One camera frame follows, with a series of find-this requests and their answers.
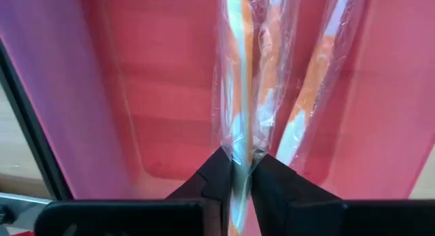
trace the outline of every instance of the black frame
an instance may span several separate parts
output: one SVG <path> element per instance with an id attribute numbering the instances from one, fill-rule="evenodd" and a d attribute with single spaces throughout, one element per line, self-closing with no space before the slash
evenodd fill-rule
<path id="1" fill-rule="evenodd" d="M 0 40 L 0 83 L 12 106 L 15 117 L 26 138 L 44 183 L 53 199 L 70 200 L 73 195 L 60 170 L 33 106 Z"/>

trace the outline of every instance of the transparent plastic film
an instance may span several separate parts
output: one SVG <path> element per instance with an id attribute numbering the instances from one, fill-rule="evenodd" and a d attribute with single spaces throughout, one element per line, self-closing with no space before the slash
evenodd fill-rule
<path id="1" fill-rule="evenodd" d="M 329 0 L 323 29 L 278 147 L 277 159 L 282 163 L 290 165 L 294 161 L 302 140 L 315 129 L 316 116 L 349 53 L 363 6 L 364 0 Z"/>
<path id="2" fill-rule="evenodd" d="M 230 235 L 243 232 L 254 159 L 264 156 L 269 147 L 275 113 L 287 84 L 298 3 L 220 3 L 219 65 L 212 114 L 214 120 L 220 117 L 221 145 L 234 165 Z"/>

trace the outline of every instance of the plastic packaging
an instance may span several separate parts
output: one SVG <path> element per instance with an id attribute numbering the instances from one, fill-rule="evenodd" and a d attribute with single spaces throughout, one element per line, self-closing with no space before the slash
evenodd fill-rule
<path id="1" fill-rule="evenodd" d="M 316 116 L 329 97 L 349 53 L 364 0 L 330 0 L 321 35 L 313 51 L 302 89 L 290 114 L 277 159 L 290 165 L 301 141 L 309 139 Z"/>
<path id="2" fill-rule="evenodd" d="M 221 0 L 221 144 L 234 163 L 230 230 L 241 234 L 255 157 L 267 151 L 291 66 L 299 0 Z"/>

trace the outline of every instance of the clear plastic wrap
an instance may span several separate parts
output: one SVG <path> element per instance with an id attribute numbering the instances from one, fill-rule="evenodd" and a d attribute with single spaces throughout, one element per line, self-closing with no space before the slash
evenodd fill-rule
<path id="1" fill-rule="evenodd" d="M 234 163 L 231 235 L 242 233 L 252 164 L 269 147 L 291 67 L 299 2 L 221 0 L 219 87 L 213 90 L 219 106 L 213 114 L 220 116 L 221 144 Z"/>
<path id="2" fill-rule="evenodd" d="M 310 133 L 314 133 L 316 116 L 321 114 L 343 68 L 363 7 L 364 0 L 329 0 L 323 29 L 278 147 L 277 159 L 282 163 L 290 165 L 300 158 L 301 142 L 309 142 Z"/>

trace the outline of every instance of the plastic bag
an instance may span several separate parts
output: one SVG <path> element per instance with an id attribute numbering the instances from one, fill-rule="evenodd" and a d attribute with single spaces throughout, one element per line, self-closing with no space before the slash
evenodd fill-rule
<path id="1" fill-rule="evenodd" d="M 364 0 L 330 0 L 321 35 L 309 62 L 302 89 L 290 114 L 277 159 L 290 165 L 303 140 L 316 128 L 330 90 L 339 77 L 360 21 Z"/>
<path id="2" fill-rule="evenodd" d="M 218 87 L 213 90 L 219 107 L 213 114 L 220 116 L 221 144 L 234 163 L 230 234 L 242 233 L 252 164 L 269 147 L 291 67 L 298 4 L 221 0 Z"/>

